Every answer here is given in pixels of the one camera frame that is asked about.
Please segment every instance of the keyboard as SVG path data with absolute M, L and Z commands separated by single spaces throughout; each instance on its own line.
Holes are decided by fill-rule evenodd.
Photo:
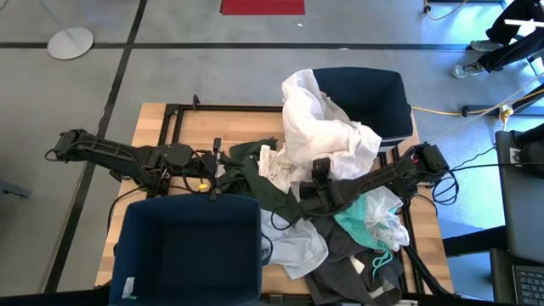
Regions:
M 518 305 L 544 306 L 544 267 L 513 266 Z

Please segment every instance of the yellow cable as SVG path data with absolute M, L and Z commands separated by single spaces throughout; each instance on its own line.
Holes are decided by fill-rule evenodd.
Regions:
M 525 95 L 519 99 L 515 99 L 514 101 L 510 101 L 508 102 L 507 104 L 511 105 L 513 103 L 516 103 L 522 99 L 527 99 L 527 98 L 530 98 L 530 97 L 533 97 L 533 96 L 536 96 L 537 94 L 541 94 L 541 93 L 544 93 L 544 89 L 541 89 L 537 92 L 534 92 L 534 93 L 531 93 L 531 94 L 528 94 L 528 95 Z M 411 108 L 413 108 L 414 110 L 418 110 L 418 111 L 426 111 L 426 112 L 430 112 L 430 113 L 433 113 L 433 114 L 438 114 L 438 115 L 448 115 L 448 116 L 462 116 L 462 113 L 460 112 L 449 112 L 449 111 L 440 111 L 440 110 L 430 110 L 430 109 L 426 109 L 426 108 L 422 108 L 422 107 L 419 107 L 419 106 L 412 106 Z M 488 108 L 488 109 L 484 109 L 484 110 L 473 110 L 473 111 L 469 111 L 468 114 L 479 114 L 479 113 L 483 113 L 484 111 L 488 111 L 490 110 L 491 108 Z
M 455 13 L 458 9 L 461 8 L 461 6 L 463 6 L 465 3 L 468 2 L 468 0 L 463 0 L 463 2 L 462 2 L 461 4 L 459 4 L 458 7 L 454 8 L 451 12 L 449 12 L 448 14 L 445 14 L 445 15 L 442 16 L 442 17 L 436 18 L 436 17 L 434 17 L 434 16 L 431 15 L 431 6 L 428 5 L 428 0 L 424 0 L 424 1 L 425 1 L 425 9 L 424 9 L 423 11 L 428 15 L 428 18 L 430 18 L 431 20 L 434 20 L 434 21 L 436 21 L 436 20 L 441 20 L 441 19 L 443 19 L 443 18 L 448 17 L 449 15 Z

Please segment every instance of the red mat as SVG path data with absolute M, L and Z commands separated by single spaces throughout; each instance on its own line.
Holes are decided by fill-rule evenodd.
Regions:
M 223 0 L 225 15 L 305 14 L 304 0 Z

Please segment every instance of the white cloth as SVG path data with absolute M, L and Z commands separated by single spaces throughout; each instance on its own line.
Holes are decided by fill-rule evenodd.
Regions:
M 329 255 L 325 240 L 317 233 L 314 225 L 306 220 L 298 220 L 292 227 L 277 230 L 272 226 L 272 212 L 261 209 L 261 231 L 274 244 L 269 264 L 280 264 L 292 280 L 312 272 Z M 280 229 L 289 223 L 274 215 L 274 225 Z M 263 239 L 263 249 L 269 249 L 269 242 Z
M 296 72 L 281 89 L 286 142 L 261 152 L 259 174 L 278 189 L 311 179 L 312 161 L 331 159 L 331 179 L 355 179 L 372 167 L 382 138 L 348 115 L 319 89 L 312 70 Z

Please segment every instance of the sneaker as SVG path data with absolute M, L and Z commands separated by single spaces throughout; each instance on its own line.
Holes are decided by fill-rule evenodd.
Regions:
M 500 43 L 492 42 L 491 40 L 487 39 L 484 41 L 471 41 L 470 47 L 478 52 L 491 52 L 502 47 L 502 45 Z
M 456 78 L 464 78 L 475 76 L 480 72 L 484 72 L 485 68 L 479 64 L 479 62 L 473 62 L 466 65 L 456 65 L 453 67 L 453 76 Z

